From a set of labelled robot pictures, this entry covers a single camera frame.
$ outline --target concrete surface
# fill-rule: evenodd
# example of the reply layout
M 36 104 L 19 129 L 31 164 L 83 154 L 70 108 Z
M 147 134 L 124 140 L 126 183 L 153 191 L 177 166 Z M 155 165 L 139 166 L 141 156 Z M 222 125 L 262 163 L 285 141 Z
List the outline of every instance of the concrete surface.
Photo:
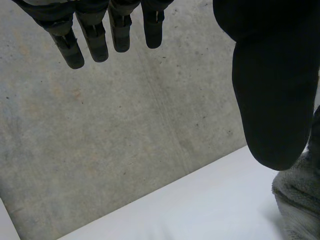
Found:
M 232 89 L 234 42 L 211 0 L 176 0 L 150 50 L 140 7 L 131 48 L 70 69 L 13 2 L 0 17 L 0 194 L 22 240 L 55 240 L 246 142 Z

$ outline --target robotic hand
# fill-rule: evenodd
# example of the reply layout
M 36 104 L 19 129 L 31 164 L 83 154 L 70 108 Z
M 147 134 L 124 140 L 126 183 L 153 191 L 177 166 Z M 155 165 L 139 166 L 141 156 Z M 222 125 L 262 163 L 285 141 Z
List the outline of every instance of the robotic hand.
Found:
M 119 53 L 130 47 L 130 14 L 140 4 L 143 11 L 146 44 L 155 49 L 162 42 L 164 10 L 173 0 L 12 0 L 52 37 L 72 69 L 85 64 L 72 30 L 73 14 L 81 26 L 93 60 L 108 59 L 106 31 L 102 20 L 108 10 L 114 49 Z

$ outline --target white surface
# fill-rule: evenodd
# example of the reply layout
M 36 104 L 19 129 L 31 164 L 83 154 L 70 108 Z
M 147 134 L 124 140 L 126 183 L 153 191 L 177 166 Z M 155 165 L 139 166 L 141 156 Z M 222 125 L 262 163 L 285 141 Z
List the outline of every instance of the white surface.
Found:
M 282 240 L 276 174 L 244 147 L 60 240 Z
M 20 240 L 11 222 L 4 203 L 0 198 L 0 240 Z

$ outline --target robotic finger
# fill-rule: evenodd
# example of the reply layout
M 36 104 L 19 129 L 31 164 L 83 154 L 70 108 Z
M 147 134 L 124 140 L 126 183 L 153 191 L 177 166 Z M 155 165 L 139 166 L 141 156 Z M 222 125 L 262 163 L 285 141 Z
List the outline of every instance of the robotic finger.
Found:
M 108 13 L 114 49 L 124 53 L 130 47 L 130 14 L 141 0 L 110 0 Z
M 156 49 L 162 42 L 162 25 L 165 20 L 165 9 L 173 0 L 142 0 L 143 26 L 146 45 Z
M 102 23 L 108 4 L 109 0 L 82 0 L 75 6 L 76 18 L 91 56 L 97 63 L 104 62 L 109 57 L 106 31 Z
M 73 13 L 76 9 L 75 1 L 13 1 L 50 34 L 70 68 L 79 69 L 85 64 L 84 57 L 72 30 Z

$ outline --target gray fleece fabric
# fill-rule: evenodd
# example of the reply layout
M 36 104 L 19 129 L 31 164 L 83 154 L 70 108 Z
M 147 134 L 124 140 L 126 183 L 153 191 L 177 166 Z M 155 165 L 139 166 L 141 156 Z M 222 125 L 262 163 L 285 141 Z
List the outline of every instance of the gray fleece fabric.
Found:
M 273 180 L 272 192 L 290 240 L 320 240 L 320 174 L 316 169 L 306 152 Z

